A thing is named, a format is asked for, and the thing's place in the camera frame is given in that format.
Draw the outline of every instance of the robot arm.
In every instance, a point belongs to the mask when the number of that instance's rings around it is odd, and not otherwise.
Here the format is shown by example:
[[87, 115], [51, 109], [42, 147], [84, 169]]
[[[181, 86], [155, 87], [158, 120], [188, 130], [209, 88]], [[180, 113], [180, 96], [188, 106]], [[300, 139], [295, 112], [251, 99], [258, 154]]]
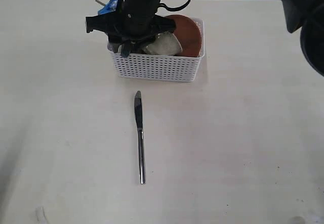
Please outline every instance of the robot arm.
[[[109, 42], [119, 46], [127, 57], [131, 50], [154, 41], [155, 35], [173, 32], [171, 19], [155, 15], [160, 0], [118, 0], [115, 12], [87, 17], [87, 32], [105, 32]], [[287, 30], [302, 27], [301, 47], [310, 65], [324, 76], [324, 0], [282, 0]]]

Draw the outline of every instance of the blue object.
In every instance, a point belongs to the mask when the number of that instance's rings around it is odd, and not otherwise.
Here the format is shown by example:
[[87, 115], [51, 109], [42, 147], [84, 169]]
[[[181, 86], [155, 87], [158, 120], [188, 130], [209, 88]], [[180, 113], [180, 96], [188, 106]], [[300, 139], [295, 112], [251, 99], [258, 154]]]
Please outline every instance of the blue object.
[[98, 15], [111, 13], [116, 10], [118, 0], [110, 0], [104, 8], [98, 11]]

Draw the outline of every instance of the knife blade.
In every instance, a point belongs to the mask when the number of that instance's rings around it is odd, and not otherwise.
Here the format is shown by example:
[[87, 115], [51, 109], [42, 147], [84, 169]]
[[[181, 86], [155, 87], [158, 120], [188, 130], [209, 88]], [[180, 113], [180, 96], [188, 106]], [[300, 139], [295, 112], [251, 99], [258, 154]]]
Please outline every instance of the knife blade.
[[142, 109], [142, 95], [141, 91], [137, 91], [134, 98], [135, 120], [137, 125], [138, 135], [138, 162], [140, 170], [141, 184], [146, 183], [145, 174], [145, 155], [144, 155], [144, 133], [143, 133], [143, 109]]

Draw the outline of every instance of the knife handle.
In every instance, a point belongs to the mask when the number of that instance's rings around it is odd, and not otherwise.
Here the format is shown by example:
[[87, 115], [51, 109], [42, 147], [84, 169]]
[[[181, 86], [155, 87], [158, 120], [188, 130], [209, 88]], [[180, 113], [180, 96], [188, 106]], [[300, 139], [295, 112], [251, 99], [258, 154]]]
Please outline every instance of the knife handle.
[[142, 128], [137, 129], [137, 135], [138, 135], [138, 161], [140, 167], [140, 180], [141, 180], [141, 184], [143, 185], [146, 183], [146, 174], [145, 174], [145, 156], [144, 156], [144, 134]]

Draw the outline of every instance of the perforated basket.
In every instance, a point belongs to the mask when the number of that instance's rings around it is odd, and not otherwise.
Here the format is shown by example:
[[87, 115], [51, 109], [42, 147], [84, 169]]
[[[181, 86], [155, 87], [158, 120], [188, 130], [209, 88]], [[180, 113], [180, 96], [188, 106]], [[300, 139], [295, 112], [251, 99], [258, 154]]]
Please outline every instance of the perforated basket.
[[194, 81], [201, 59], [205, 56], [204, 22], [191, 18], [201, 32], [201, 49], [199, 57], [152, 56], [130, 54], [123, 58], [119, 53], [110, 52], [115, 69], [120, 77], [161, 80], [161, 81]]

